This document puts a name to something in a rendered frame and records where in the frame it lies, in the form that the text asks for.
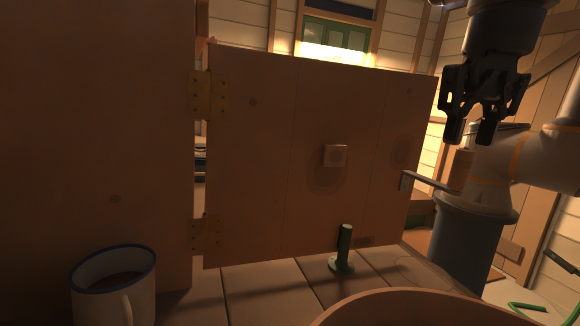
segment bright light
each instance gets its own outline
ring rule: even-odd
[[[361,64],[363,62],[364,52],[302,42],[301,55],[311,59]]]

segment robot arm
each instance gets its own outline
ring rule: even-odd
[[[429,0],[444,5],[444,0]],[[443,68],[437,108],[447,114],[443,141],[461,142],[465,117],[477,103],[483,117],[476,143],[489,146],[499,123],[516,114],[530,74],[517,72],[517,61],[530,54],[547,9],[559,0],[469,0],[463,64]]]

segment hinge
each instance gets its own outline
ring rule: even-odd
[[[192,256],[203,255],[207,249],[223,246],[224,214],[204,215],[187,219],[187,247]]]
[[[187,84],[189,116],[192,119],[226,120],[230,113],[230,77],[192,70]]]

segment green window frame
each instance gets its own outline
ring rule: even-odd
[[[321,45],[328,46],[329,36],[331,31],[341,32],[342,33],[342,44],[341,48],[348,49],[349,45],[349,36],[351,31],[361,32],[365,34],[364,46],[362,52],[364,53],[362,57],[361,66],[364,66],[367,62],[367,54],[368,54],[368,44],[371,40],[371,29],[366,27],[360,27],[356,25],[341,23],[338,21],[322,19],[318,17],[304,15],[302,19],[302,36],[300,40],[304,42],[304,31],[306,27],[306,23],[314,23],[322,25],[322,40]]]

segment green peg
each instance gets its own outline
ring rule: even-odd
[[[349,259],[350,239],[353,236],[353,226],[343,224],[338,234],[338,253],[328,258],[328,267],[339,274],[354,272],[354,263]]]

